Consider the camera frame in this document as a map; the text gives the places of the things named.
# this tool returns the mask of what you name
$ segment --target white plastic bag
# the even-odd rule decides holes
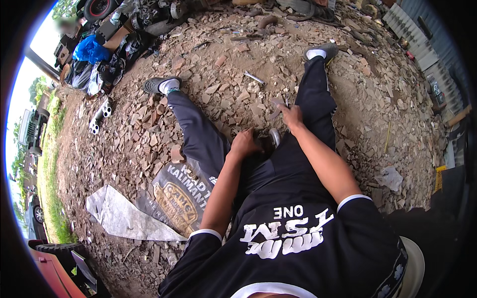
[[[374,177],[381,186],[387,186],[392,191],[398,191],[399,185],[403,182],[403,177],[399,175],[396,168],[388,166],[381,170],[381,175]]]

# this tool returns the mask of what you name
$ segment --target red rim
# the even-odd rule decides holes
[[[90,14],[91,14],[92,16],[99,17],[99,16],[103,15],[103,13],[104,13],[106,10],[108,10],[108,8],[109,8],[109,0],[107,0],[106,8],[105,8],[104,10],[102,10],[101,12],[97,13],[97,14],[94,13],[91,8],[93,7],[93,5],[94,5],[95,2],[99,2],[99,1],[101,1],[101,0],[93,0],[93,2],[91,2],[91,5],[90,5],[90,7],[89,7],[89,11],[90,11]]]

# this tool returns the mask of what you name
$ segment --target wrench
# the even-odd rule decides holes
[[[243,74],[246,75],[246,76],[248,76],[248,77],[250,77],[250,78],[252,78],[252,79],[254,79],[254,80],[256,80],[257,82],[259,82],[260,84],[262,84],[262,86],[265,86],[265,85],[267,84],[267,82],[264,82],[264,81],[262,81],[261,79],[259,79],[259,78],[255,77],[255,76],[251,75],[248,71],[245,71]]]

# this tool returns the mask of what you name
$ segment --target sky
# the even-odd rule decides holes
[[[41,26],[38,28],[30,47],[49,65],[54,66],[56,58],[53,52],[56,49],[59,41],[60,36],[55,29],[52,19],[52,12],[50,11]],[[13,163],[17,153],[17,145],[13,141],[13,124],[17,122],[21,116],[23,116],[25,109],[34,109],[29,100],[30,93],[28,92],[28,88],[31,86],[33,80],[35,80],[37,77],[40,77],[41,75],[44,75],[43,72],[40,71],[35,64],[33,64],[28,58],[23,59],[23,63],[21,64],[15,85],[13,87],[7,118],[7,134],[5,140],[5,162],[7,175],[12,173],[11,164]],[[9,183],[12,201],[18,202],[20,200],[20,188],[11,180],[9,180]]]

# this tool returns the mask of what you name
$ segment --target black t-shirt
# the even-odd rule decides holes
[[[159,296],[391,297],[407,264],[399,236],[369,197],[333,203],[250,195],[224,246],[213,230],[190,235]]]

